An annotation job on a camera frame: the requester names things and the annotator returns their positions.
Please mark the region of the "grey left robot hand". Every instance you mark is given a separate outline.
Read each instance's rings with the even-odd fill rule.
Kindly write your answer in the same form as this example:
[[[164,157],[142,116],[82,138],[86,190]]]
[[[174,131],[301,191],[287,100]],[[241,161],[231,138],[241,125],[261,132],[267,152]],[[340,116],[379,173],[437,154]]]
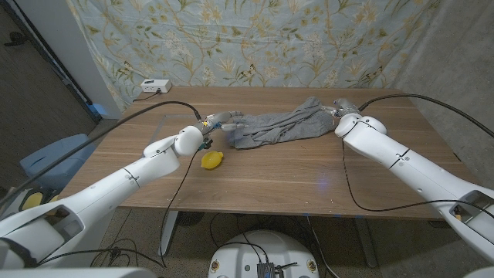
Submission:
[[[212,131],[221,130],[223,132],[231,132],[240,128],[248,127],[244,123],[230,123],[234,117],[242,116],[239,111],[225,111],[216,114],[208,115],[204,120],[197,122],[196,127],[203,135],[210,134]]]

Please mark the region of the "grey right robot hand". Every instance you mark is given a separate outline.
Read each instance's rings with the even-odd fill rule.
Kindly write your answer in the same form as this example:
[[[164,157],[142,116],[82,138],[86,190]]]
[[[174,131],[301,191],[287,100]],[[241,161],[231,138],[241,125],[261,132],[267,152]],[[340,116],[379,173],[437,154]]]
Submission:
[[[330,114],[334,117],[343,117],[348,114],[359,114],[360,111],[358,107],[345,98],[336,99],[334,102],[334,107],[330,108]]]

